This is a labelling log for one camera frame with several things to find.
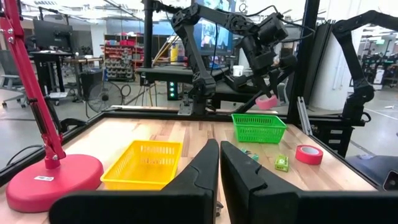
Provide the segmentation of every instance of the green plastic basket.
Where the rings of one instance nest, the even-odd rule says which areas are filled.
[[[239,142],[278,144],[286,124],[274,115],[232,114],[235,135]]]

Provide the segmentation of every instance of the roll of tape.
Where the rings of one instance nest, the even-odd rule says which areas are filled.
[[[260,110],[269,110],[278,105],[278,99],[275,95],[273,95],[271,98],[268,98],[266,95],[262,95],[257,97],[256,104]]]
[[[299,145],[296,148],[296,159],[309,165],[321,164],[323,151],[308,145]]]

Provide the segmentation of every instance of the laboratory room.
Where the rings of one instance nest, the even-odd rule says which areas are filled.
[[[1,223],[398,223],[397,7],[3,0]]]

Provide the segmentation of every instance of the white cup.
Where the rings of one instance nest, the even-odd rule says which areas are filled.
[[[240,77],[243,74],[243,65],[234,65],[233,66],[233,76]]]

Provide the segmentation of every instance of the yellow basket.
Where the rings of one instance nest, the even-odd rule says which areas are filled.
[[[182,143],[133,141],[102,175],[108,190],[161,190],[174,177]]]

